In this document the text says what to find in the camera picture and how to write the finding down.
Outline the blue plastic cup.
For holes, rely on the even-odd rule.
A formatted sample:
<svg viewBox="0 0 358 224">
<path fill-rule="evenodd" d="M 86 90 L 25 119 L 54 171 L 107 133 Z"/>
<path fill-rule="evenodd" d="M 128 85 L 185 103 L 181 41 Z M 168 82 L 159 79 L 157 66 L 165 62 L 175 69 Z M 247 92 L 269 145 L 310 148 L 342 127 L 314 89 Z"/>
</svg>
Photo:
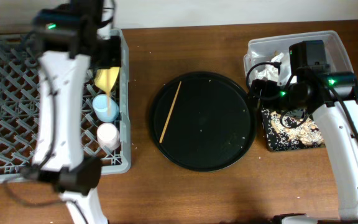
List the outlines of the blue plastic cup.
<svg viewBox="0 0 358 224">
<path fill-rule="evenodd" d="M 97 95 L 92 101 L 97 118 L 105 123 L 113 122 L 119 115 L 119 106 L 105 94 Z"/>
</svg>

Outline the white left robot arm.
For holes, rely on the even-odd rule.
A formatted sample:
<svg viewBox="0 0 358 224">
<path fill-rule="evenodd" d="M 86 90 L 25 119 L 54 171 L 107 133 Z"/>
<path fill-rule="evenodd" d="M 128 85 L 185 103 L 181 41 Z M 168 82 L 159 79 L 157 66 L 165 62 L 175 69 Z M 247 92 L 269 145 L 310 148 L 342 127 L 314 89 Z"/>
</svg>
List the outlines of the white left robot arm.
<svg viewBox="0 0 358 224">
<path fill-rule="evenodd" d="M 40 113 L 32 163 L 24 179 L 50 184 L 75 223 L 107 223 L 97 186 L 102 162 L 81 145 L 83 84 L 90 67 L 119 65 L 121 41 L 111 37 L 114 1 L 70 1 L 33 20 L 39 50 Z"/>
</svg>

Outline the pink plastic cup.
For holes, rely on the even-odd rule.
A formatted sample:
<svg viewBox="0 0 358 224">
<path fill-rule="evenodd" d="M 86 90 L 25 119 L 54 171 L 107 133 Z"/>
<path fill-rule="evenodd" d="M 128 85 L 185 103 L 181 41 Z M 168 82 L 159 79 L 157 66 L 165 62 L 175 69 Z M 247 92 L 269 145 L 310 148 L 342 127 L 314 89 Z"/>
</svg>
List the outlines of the pink plastic cup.
<svg viewBox="0 0 358 224">
<path fill-rule="evenodd" d="M 121 145 L 119 130 L 112 123 L 99 125 L 96 135 L 101 148 L 107 148 L 113 151 Z"/>
</svg>

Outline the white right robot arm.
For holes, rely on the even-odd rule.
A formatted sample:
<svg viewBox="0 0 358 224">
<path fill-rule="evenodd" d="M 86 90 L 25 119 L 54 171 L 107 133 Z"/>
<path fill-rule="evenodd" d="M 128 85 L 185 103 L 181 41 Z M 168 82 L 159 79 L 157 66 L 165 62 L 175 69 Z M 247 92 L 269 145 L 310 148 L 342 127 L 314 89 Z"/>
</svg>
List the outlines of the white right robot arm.
<svg viewBox="0 0 358 224">
<path fill-rule="evenodd" d="M 338 197 L 338 223 L 358 223 L 358 81 L 353 72 L 334 72 L 322 40 L 289 47 L 291 78 L 246 80 L 249 96 L 264 108 L 288 113 L 304 109 L 313 117 L 326 146 Z"/>
</svg>

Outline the white napkin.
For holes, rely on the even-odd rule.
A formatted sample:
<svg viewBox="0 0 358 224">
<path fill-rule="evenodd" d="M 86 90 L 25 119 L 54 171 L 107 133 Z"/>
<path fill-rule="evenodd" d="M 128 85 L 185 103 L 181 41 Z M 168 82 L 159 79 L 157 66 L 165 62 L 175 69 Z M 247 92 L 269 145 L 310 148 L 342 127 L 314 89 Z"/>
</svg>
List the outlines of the white napkin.
<svg viewBox="0 0 358 224">
<path fill-rule="evenodd" d="M 280 53 L 276 56 L 274 56 L 271 59 L 271 62 L 281 62 L 284 58 L 285 54 Z M 264 69 L 261 72 L 256 72 L 255 79 L 258 80 L 270 80 L 277 82 L 279 78 L 279 72 L 278 69 L 275 68 L 273 65 L 265 65 Z"/>
</svg>

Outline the wooden chopstick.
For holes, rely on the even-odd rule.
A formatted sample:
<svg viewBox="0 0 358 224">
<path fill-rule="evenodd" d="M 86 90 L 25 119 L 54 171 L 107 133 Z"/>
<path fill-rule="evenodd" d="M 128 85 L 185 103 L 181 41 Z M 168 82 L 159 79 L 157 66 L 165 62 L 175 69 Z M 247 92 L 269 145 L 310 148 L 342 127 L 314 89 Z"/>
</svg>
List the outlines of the wooden chopstick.
<svg viewBox="0 0 358 224">
<path fill-rule="evenodd" d="M 106 77 L 106 87 L 105 87 L 105 94 L 107 98 L 107 107 L 108 107 L 108 115 L 111 114 L 111 104 L 110 104 L 110 94 L 111 94 L 111 85 L 110 85 L 110 70 L 105 71 Z"/>
<path fill-rule="evenodd" d="M 172 101 L 170 110 L 169 110 L 169 112 L 168 112 L 168 115 L 167 115 L 167 118 L 166 118 L 166 121 L 165 121 L 163 130 L 162 130 L 162 133 L 161 133 L 161 136 L 160 136 L 160 139 L 159 139 L 159 143 L 162 143 L 162 142 L 163 142 L 163 139 L 164 139 L 166 130 L 167 130 L 167 128 L 168 128 L 168 124 L 169 124 L 169 121 L 170 121 L 170 118 L 171 118 L 173 109 L 174 109 L 174 107 L 175 107 L 175 103 L 176 103 L 176 100 L 177 100 L 177 96 L 178 96 L 179 91 L 180 91 L 180 88 L 181 88 L 181 84 L 182 84 L 182 81 L 180 81 L 179 84 L 178 84 L 178 86 L 177 86 L 177 90 L 176 90 L 176 92 L 175 92 L 175 96 L 174 96 L 174 98 L 173 98 L 173 101 Z"/>
</svg>

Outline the yellow plastic bowl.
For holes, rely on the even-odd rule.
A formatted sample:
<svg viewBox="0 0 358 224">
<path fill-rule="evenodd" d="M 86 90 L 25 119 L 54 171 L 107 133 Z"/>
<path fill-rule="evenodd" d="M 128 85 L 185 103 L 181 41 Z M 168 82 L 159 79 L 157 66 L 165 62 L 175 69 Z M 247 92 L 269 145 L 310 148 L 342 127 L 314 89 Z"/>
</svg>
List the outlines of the yellow plastic bowl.
<svg viewBox="0 0 358 224">
<path fill-rule="evenodd" d="M 96 72 L 94 83 L 100 90 L 110 93 L 119 76 L 119 67 L 111 67 L 109 69 L 100 69 Z"/>
</svg>

